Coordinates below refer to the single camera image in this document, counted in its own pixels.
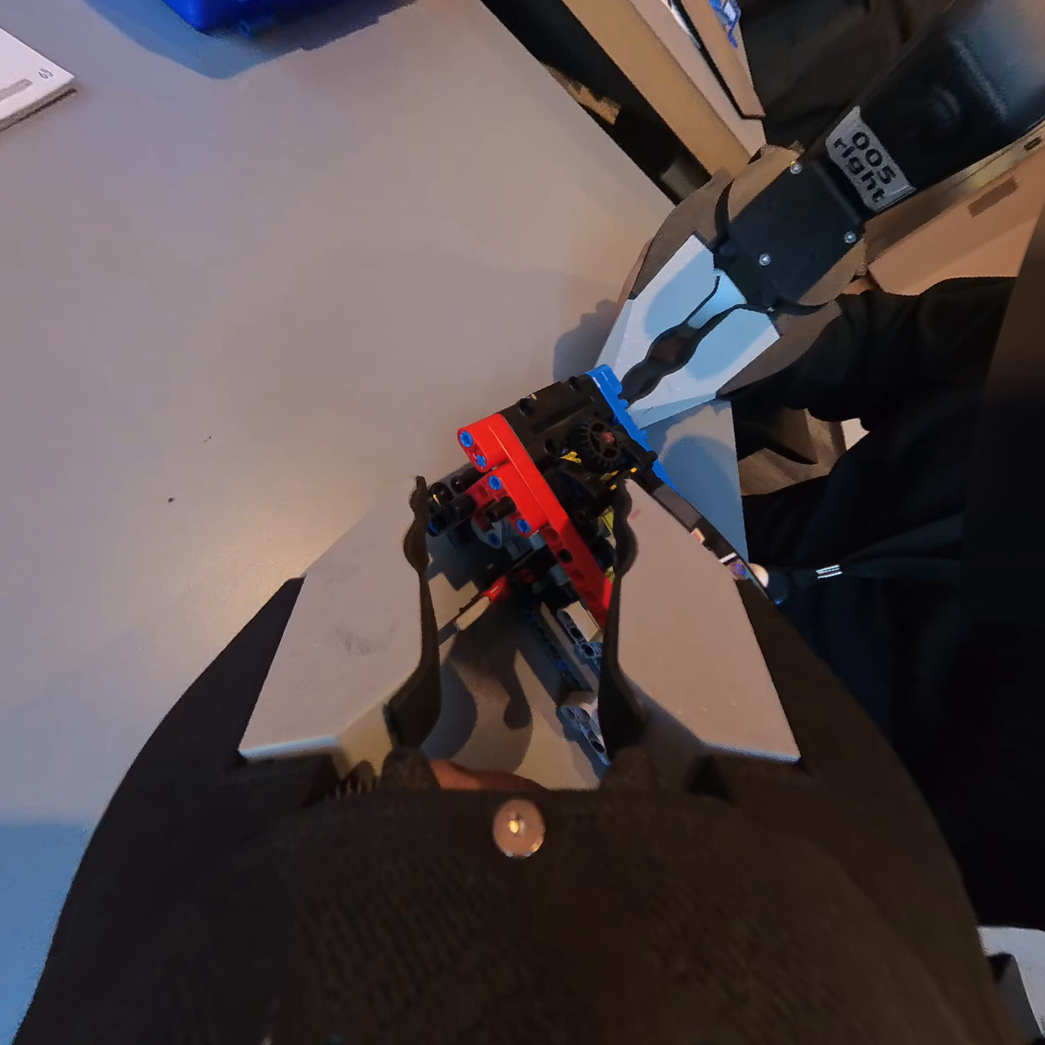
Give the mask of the person's right forearm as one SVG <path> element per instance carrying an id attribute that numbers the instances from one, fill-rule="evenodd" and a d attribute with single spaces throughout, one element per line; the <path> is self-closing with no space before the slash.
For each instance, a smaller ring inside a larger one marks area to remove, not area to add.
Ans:
<path id="1" fill-rule="evenodd" d="M 870 432 L 932 404 L 976 409 L 1015 286 L 1013 277 L 957 278 L 915 296 L 846 294 L 799 359 L 730 395 L 734 419 L 806 411 Z"/>

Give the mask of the dark cloth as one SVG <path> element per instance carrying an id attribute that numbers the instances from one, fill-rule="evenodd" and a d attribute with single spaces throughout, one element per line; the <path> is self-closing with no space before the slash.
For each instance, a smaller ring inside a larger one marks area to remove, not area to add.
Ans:
<path id="1" fill-rule="evenodd" d="M 744 1 L 766 141 L 808 146 L 947 2 Z"/>

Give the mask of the blue storage bin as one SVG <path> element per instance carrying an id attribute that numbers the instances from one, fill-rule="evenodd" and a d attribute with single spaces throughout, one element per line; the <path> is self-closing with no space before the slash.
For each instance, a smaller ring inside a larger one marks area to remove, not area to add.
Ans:
<path id="1" fill-rule="evenodd" d="M 239 30 L 265 33 L 318 15 L 342 1 L 164 1 L 184 23 L 199 33 Z"/>

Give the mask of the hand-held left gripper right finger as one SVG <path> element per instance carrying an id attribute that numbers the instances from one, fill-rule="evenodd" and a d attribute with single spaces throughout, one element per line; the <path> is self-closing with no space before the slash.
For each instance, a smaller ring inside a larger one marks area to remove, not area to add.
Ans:
<path id="1" fill-rule="evenodd" d="M 747 601 L 769 608 L 735 548 L 671 486 L 630 482 L 612 508 L 616 561 L 598 721 L 607 753 L 659 764 L 712 753 L 796 764 Z"/>

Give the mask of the toy brick car model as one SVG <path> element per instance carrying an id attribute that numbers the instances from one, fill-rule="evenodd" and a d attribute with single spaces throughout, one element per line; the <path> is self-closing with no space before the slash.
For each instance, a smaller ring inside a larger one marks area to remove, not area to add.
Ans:
<path id="1" fill-rule="evenodd" d="M 607 766 L 598 683 L 616 494 L 630 482 L 666 484 L 686 500 L 683 492 L 610 373 L 548 385 L 457 437 L 466 463 L 429 484 L 427 539 L 440 562 L 468 570 L 477 591 L 465 589 L 442 635 L 458 654 L 478 640 L 492 646 L 494 636 L 508 641 L 506 659 L 516 659 L 517 644 L 524 656 L 539 652 L 544 666 L 533 672 L 561 730 L 594 767 Z M 743 545 L 699 513 L 748 564 Z"/>

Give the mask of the grey desk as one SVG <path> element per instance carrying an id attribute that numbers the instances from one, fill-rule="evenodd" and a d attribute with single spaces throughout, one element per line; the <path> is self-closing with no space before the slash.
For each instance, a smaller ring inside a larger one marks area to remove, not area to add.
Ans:
<path id="1" fill-rule="evenodd" d="M 90 830 L 279 585 L 585 369 L 661 188 L 480 2 L 2 2 L 2 1043 Z"/>

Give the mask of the grey table with beige edge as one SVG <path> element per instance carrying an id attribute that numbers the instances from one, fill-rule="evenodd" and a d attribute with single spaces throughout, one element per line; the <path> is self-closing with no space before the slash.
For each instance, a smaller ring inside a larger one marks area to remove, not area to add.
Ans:
<path id="1" fill-rule="evenodd" d="M 566 1 L 595 43 L 709 172 L 732 175 L 766 143 L 742 40 L 705 2 L 680 2 L 695 33 L 660 1 Z"/>

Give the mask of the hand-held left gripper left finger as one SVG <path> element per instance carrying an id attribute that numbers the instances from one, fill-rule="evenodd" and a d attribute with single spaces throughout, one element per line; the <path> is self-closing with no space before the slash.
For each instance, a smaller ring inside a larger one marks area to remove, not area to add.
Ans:
<path id="1" fill-rule="evenodd" d="M 441 712 L 428 489 L 401 483 L 307 568 L 239 752 L 384 760 Z"/>

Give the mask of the instruction booklet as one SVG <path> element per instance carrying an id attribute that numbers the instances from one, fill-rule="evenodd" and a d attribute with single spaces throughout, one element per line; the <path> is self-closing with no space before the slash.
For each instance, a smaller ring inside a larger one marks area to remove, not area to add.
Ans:
<path id="1" fill-rule="evenodd" d="M 75 76 L 1 29 L 1 129 L 74 90 Z"/>

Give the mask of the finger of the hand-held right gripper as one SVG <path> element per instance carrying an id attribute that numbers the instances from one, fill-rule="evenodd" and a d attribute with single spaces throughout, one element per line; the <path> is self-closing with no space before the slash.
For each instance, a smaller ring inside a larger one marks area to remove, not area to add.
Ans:
<path id="1" fill-rule="evenodd" d="M 628 370 L 629 415 L 646 428 L 705 404 L 776 342 L 769 317 L 744 305 L 700 326 L 681 322 L 656 336 Z"/>
<path id="2" fill-rule="evenodd" d="M 720 297 L 720 279 L 709 247 L 689 236 L 642 291 L 634 284 L 594 371 L 618 385 L 711 385 L 697 365 L 712 361 L 721 317 L 709 306 Z"/>

